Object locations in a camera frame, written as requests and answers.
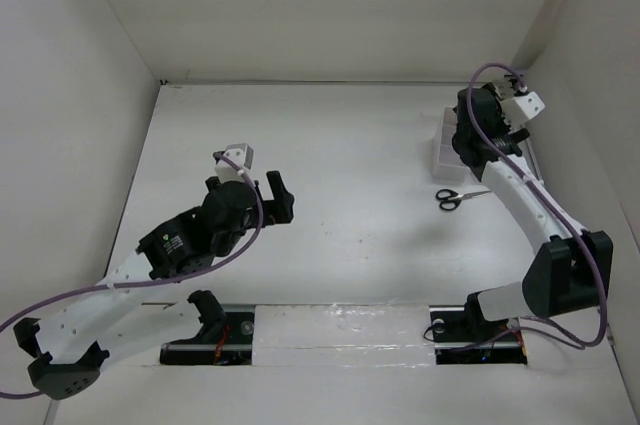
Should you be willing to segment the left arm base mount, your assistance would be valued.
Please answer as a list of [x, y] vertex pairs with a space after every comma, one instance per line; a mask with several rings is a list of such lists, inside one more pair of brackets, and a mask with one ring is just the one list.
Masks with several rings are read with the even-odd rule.
[[245, 366], [252, 364], [255, 305], [219, 303], [211, 291], [193, 292], [187, 301], [198, 310], [200, 328], [190, 338], [162, 345], [166, 366]]

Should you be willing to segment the black handled scissors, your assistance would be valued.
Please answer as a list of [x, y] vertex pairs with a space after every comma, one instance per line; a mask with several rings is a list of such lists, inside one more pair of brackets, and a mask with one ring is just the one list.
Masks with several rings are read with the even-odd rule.
[[444, 188], [440, 189], [435, 194], [435, 199], [438, 201], [438, 207], [440, 210], [445, 212], [452, 212], [455, 211], [462, 202], [487, 194], [490, 194], [489, 190], [458, 193], [452, 189]]

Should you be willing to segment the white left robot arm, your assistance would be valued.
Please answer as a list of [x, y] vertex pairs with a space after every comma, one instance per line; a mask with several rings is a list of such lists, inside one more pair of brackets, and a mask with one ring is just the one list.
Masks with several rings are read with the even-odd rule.
[[266, 178], [272, 199], [242, 178], [206, 182], [203, 203], [156, 226], [134, 252], [93, 287], [63, 296], [59, 312], [36, 318], [24, 312], [13, 323], [35, 396], [65, 400], [93, 385], [114, 364], [169, 342], [211, 344], [226, 340], [228, 315], [212, 291], [177, 301], [172, 285], [220, 268], [252, 244], [256, 231], [289, 224], [294, 196], [277, 171]]

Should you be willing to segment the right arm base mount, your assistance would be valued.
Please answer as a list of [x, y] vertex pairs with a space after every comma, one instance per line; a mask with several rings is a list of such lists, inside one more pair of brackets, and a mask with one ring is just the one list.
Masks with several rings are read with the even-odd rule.
[[423, 339], [434, 346], [437, 365], [526, 365], [519, 322], [504, 319], [472, 324], [463, 306], [429, 308]]

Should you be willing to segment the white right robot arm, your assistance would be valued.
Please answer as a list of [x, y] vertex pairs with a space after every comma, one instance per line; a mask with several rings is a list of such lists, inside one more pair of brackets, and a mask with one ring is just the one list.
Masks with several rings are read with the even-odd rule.
[[538, 95], [525, 90], [507, 100], [490, 85], [457, 94], [452, 147], [501, 201], [534, 252], [521, 280], [467, 297], [459, 321], [476, 339], [511, 319], [551, 326], [554, 317], [567, 313], [592, 307], [607, 311], [611, 238], [567, 214], [536, 178], [520, 147], [529, 136], [526, 123], [543, 108]]

